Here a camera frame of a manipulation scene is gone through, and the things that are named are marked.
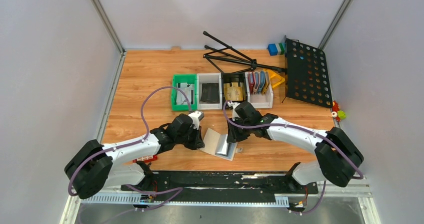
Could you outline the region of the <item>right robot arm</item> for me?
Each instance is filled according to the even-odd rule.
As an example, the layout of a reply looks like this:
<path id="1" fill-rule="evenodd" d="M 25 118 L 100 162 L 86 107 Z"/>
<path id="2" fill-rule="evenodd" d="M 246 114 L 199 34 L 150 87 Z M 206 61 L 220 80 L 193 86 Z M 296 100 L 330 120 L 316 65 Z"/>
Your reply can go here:
<path id="1" fill-rule="evenodd" d="M 248 101 L 225 101 L 223 107 L 232 109 L 231 118 L 224 115 L 228 122 L 228 142 L 241 142 L 253 134 L 292 144 L 316 156 L 315 161 L 295 163 L 285 174 L 284 181 L 291 191 L 325 180 L 346 187 L 351 179 L 364 178 L 359 170 L 364 156 L 339 127 L 318 130 L 293 124 L 274 114 L 261 115 Z"/>

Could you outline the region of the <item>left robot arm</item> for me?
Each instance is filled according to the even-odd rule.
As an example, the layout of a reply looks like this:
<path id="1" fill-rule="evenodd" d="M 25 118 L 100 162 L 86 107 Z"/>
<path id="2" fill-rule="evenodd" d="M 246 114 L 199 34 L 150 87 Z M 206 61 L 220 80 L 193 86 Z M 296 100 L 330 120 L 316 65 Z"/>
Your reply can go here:
<path id="1" fill-rule="evenodd" d="M 69 194 L 87 199 L 104 187 L 140 184 L 147 169 L 127 163 L 170 151 L 179 144 L 190 150 L 203 148 L 203 118 L 202 111 L 194 111 L 180 114 L 172 123 L 130 140 L 110 144 L 100 144 L 96 139 L 88 141 L 64 168 L 69 178 Z"/>

